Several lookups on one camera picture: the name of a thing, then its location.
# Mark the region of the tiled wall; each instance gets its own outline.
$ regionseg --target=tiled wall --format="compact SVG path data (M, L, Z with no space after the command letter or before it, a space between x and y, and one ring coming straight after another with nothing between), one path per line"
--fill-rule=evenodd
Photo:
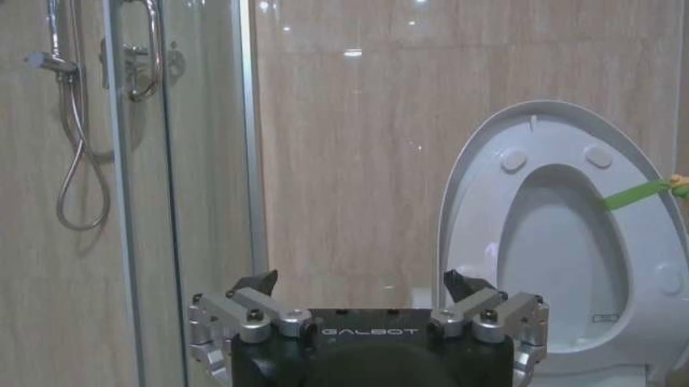
M109 97L98 61L99 0L82 0L91 135L111 149ZM72 149L59 126L55 76L26 56L48 50L44 1L0 2L0 384L134 385L117 203L101 231L60 225L55 200ZM103 165L114 189L113 164ZM99 212L93 171L78 173L71 218Z
M517 102L589 107L669 174L683 3L257 1L277 293L309 306L413 303L454 159Z

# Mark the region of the shower hose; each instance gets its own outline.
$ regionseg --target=shower hose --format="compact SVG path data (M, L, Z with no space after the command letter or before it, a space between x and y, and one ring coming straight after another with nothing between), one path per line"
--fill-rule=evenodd
M78 35L79 26L76 26L76 14L75 7L70 7L70 20L71 20L71 31L72 39L75 42L75 59L78 63L78 70L75 73L60 74L58 77L59 84L59 110L60 110L60 122L64 130L64 134L72 145L75 155L70 162L70 169L64 175L60 192L58 195L56 203L56 214L58 219L63 226L74 231L86 231L95 227L99 227L106 222L110 212L110 189L103 170L101 169L101 161L113 160L114 152L97 153L93 150L91 141L88 139L87 124L87 80L86 72L83 69L83 51L82 44ZM91 166L101 186L103 206L101 213L97 218L87 221L86 223L76 223L67 219L64 213L64 199L75 179L76 170L80 163L86 161L86 164Z

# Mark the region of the toilet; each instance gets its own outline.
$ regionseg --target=toilet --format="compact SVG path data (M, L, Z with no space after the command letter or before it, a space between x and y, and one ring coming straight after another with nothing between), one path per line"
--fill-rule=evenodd
M663 193L608 211L601 198L660 179L623 132L556 101L496 113L448 180L438 273L457 269L551 305L534 386L664 385L687 362L687 233ZM453 303L442 284L437 303Z

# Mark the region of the glass shower door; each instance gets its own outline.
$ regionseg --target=glass shower door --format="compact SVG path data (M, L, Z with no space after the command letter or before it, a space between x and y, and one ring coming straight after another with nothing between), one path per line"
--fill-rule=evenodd
M262 269L239 6L105 0L126 280L146 386L215 385L187 357L186 304Z
M181 299L170 195L163 39L154 0L106 0L109 64L134 359L141 386L185 386Z

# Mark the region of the shower door handle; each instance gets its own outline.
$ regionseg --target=shower door handle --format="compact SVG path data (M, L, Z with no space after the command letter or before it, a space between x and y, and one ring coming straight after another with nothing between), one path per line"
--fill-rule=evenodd
M151 81L143 89L130 91L130 99L141 102L155 94L163 82L163 32L161 31L161 12L158 0L126 0L127 2L141 2L147 8L149 17L149 40L151 48Z

